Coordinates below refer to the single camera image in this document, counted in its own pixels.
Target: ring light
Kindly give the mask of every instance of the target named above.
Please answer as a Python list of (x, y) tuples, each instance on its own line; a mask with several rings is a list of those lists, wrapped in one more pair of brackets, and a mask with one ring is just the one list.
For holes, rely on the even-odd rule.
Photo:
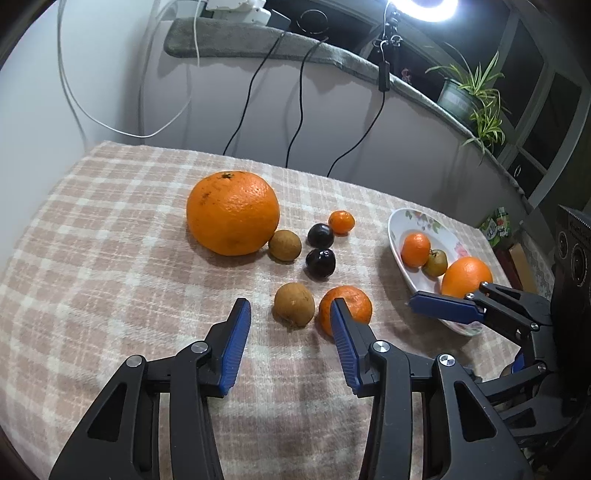
[(425, 22), (442, 22), (456, 12), (458, 0), (441, 0), (436, 7), (422, 7), (413, 0), (389, 0), (402, 13)]

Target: power cord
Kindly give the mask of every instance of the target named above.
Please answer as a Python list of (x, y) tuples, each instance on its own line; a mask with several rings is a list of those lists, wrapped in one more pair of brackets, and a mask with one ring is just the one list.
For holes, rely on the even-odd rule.
[(279, 37), (277, 38), (277, 40), (275, 40), (275, 43), (273, 44), (273, 46), (271, 47), (271, 49), (267, 52), (267, 55), (265, 55), (265, 58), (262, 59), (262, 62), (258, 66), (258, 68), (255, 70), (255, 73), (252, 75), (251, 82), (248, 85), (248, 94), (246, 95), (246, 102), (244, 103), (244, 108), (242, 110), (242, 116), (240, 117), (240, 122), (238, 123), (238, 127), (237, 127), (236, 131), (232, 134), (232, 136), (230, 137), (230, 140), (228, 140), (228, 143), (226, 144), (226, 148), (223, 149), (223, 154), (222, 155), (225, 155), (226, 154), (226, 152), (228, 151), (228, 147), (232, 143), (232, 140), (234, 140), (234, 137), (236, 135), (238, 135), (238, 132), (240, 131), (240, 128), (242, 127), (242, 123), (243, 123), (244, 117), (246, 115), (246, 109), (248, 108), (248, 102), (251, 99), (252, 84), (255, 81), (256, 75), (259, 73), (259, 71), (261, 70), (262, 66), (265, 64), (265, 62), (267, 61), (267, 59), (271, 56), (271, 54), (275, 50), (276, 46), (279, 45), (279, 42), (281, 41), (281, 39), (284, 36), (285, 36), (285, 31), (281, 32), (281, 35), (279, 35)]
[(333, 164), (330, 166), (329, 172), (326, 174), (327, 178), (330, 177), (330, 173), (332, 172), (332, 169), (335, 167), (337, 162), (341, 158), (349, 155), (353, 150), (355, 150), (355, 148), (357, 148), (361, 144), (361, 142), (363, 140), (365, 140), (365, 137), (367, 137), (369, 135), (369, 132), (374, 127), (375, 123), (378, 121), (378, 118), (379, 118), (380, 114), (382, 113), (382, 110), (384, 110), (384, 105), (386, 103), (386, 92), (390, 90), (390, 64), (386, 61), (386, 58), (384, 55), (384, 44), (385, 43), (387, 43), (387, 40), (382, 40), (379, 44), (379, 48), (382, 51), (382, 61), (380, 62), (379, 66), (378, 66), (379, 67), (378, 88), (379, 88), (379, 91), (382, 92), (382, 105), (380, 105), (378, 113), (374, 117), (374, 120), (371, 122), (371, 124), (369, 125), (369, 128), (366, 130), (366, 132), (363, 134), (363, 136), (359, 139), (359, 141), (333, 162)]
[[(172, 120), (170, 120), (168, 123), (166, 123), (163, 127), (159, 128), (158, 130), (156, 130), (153, 134), (149, 134), (149, 135), (136, 135), (136, 134), (130, 134), (127, 132), (123, 132), (121, 130), (118, 130), (116, 128), (110, 127), (109, 125), (101, 122), (100, 120), (97, 120), (95, 117), (93, 117), (91, 114), (89, 114), (84, 107), (80, 104), (80, 102), (78, 102), (76, 96), (74, 95), (74, 92), (72, 92), (72, 87), (70, 87), (70, 83), (68, 82), (68, 78), (66, 75), (66, 69), (64, 68), (64, 59), (63, 59), (63, 52), (61, 49), (61, 26), (63, 23), (63, 15), (64, 15), (64, 9), (66, 8), (66, 2), (67, 0), (59, 0), (59, 4), (58, 4), (58, 10), (57, 10), (57, 66), (58, 66), (58, 70), (59, 70), (59, 75), (60, 78), (63, 82), (63, 85), (66, 89), (66, 92), (70, 95), (72, 101), (76, 104), (76, 106), (80, 109), (80, 111), (82, 111), (83, 114), (85, 114), (90, 120), (92, 120), (94, 123), (101, 125), (102, 127), (105, 127), (109, 130), (111, 130), (112, 132), (121, 134), (121, 135), (126, 135), (127, 137), (133, 137), (133, 138), (151, 138), (155, 135), (158, 135), (162, 130), (164, 130), (165, 128), (167, 128), (169, 125), (171, 125), (179, 116), (181, 116), (181, 114), (187, 109), (187, 107), (189, 106), (189, 103), (191, 102), (191, 96), (193, 94), (193, 88), (192, 88), (192, 82), (189, 84), (189, 97), (187, 99), (187, 102), (184, 104), (183, 108), (181, 108), (181, 110), (172, 118)], [(176, 4), (178, 2), (178, 0), (172, 0), (169, 3), (166, 4), (166, 6), (160, 11), (160, 13), (158, 14), (158, 16), (156, 17), (156, 22), (155, 22), (155, 26), (154, 26), (154, 31), (151, 33), (150, 35), (150, 41), (148, 43), (148, 52), (147, 52), (147, 58), (146, 58), (146, 63), (144, 65), (144, 70), (142, 71), (142, 83), (145, 79), (145, 74), (147, 71), (147, 63), (148, 60), (150, 58), (150, 49), (152, 47), (152, 43), (154, 42), (154, 36), (156, 34), (156, 31), (158, 29), (158, 24), (160, 23), (160, 21), (162, 20), (162, 18), (164, 18), (164, 15), (166, 14), (167, 10), (173, 6), (174, 4)], [(199, 57), (199, 48), (197, 46), (197, 32), (196, 32), (196, 22), (197, 22), (197, 17), (199, 15), (199, 7), (201, 6), (201, 3), (203, 2), (203, 0), (197, 0), (197, 9), (195, 12), (195, 17), (193, 19), (193, 39), (195, 42), (195, 49), (197, 51), (197, 68), (200, 67), (200, 57)]]
[(312, 46), (312, 48), (310, 48), (310, 50), (308, 50), (308, 52), (306, 53), (306, 55), (304, 55), (304, 58), (301, 61), (301, 66), (300, 66), (300, 124), (298, 125), (297, 130), (294, 133), (294, 136), (291, 137), (291, 142), (290, 142), (289, 147), (287, 147), (287, 153), (285, 155), (285, 167), (286, 168), (289, 165), (289, 161), (290, 161), (291, 146), (294, 144), (296, 137), (300, 133), (301, 126), (304, 124), (304, 105), (302, 102), (302, 85), (301, 85), (302, 78), (304, 76), (304, 63), (306, 63), (306, 60), (308, 59), (308, 57), (312, 56), (314, 54), (314, 52), (316, 51), (316, 49), (318, 47), (320, 47), (320, 45), (322, 45), (328, 39), (329, 38), (326, 37), (324, 40), (320, 40), (316, 45)]

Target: speaker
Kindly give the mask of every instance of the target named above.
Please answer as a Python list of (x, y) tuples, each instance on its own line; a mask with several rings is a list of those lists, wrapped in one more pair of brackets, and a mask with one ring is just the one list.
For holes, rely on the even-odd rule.
[(561, 377), (568, 392), (591, 384), (591, 217), (558, 207), (556, 280), (550, 303)]

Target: fruit on plate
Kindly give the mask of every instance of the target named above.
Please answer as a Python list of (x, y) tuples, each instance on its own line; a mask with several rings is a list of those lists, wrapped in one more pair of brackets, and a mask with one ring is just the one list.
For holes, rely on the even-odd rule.
[(411, 233), (405, 239), (400, 257), (407, 267), (422, 267), (429, 260), (431, 241), (424, 233)]
[(441, 277), (447, 271), (447, 255), (443, 250), (431, 250), (423, 272), (430, 277)]
[(481, 282), (492, 282), (491, 269), (478, 258), (461, 257), (452, 263), (441, 281), (441, 293), (462, 299), (478, 289)]

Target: checkered tablecloth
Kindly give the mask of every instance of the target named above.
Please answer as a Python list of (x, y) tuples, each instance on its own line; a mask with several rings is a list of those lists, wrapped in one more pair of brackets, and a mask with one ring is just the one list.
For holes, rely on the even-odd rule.
[[(185, 202), (202, 177), (248, 170), (277, 193), (280, 228), (303, 240), (333, 210), (356, 226), (337, 238), (335, 273), (324, 282), (266, 248), (220, 257), (187, 234)], [(388, 246), (393, 209), (420, 208), (483, 259), (508, 284), (482, 234), (413, 203), (336, 180), (248, 160), (191, 151), (96, 147), (54, 188), (19, 241), (0, 283), (0, 424), (40, 477), (86, 409), (126, 357), (174, 355), (226, 319), (237, 297), (252, 304), (252, 327), (236, 386), (210, 402), (226, 480), (358, 476), (371, 400), (346, 386), (333, 342), (315, 323), (287, 329), (271, 306), (279, 286), (304, 283), (316, 304), (338, 285), (364, 290), (378, 338), (424, 355), (452, 353), (492, 378), (515, 346), (485, 329), (462, 337), (416, 316), (410, 291)], [(168, 401), (161, 406), (161, 477), (171, 478)], [(415, 402), (413, 477), (419, 478), (421, 416)]]

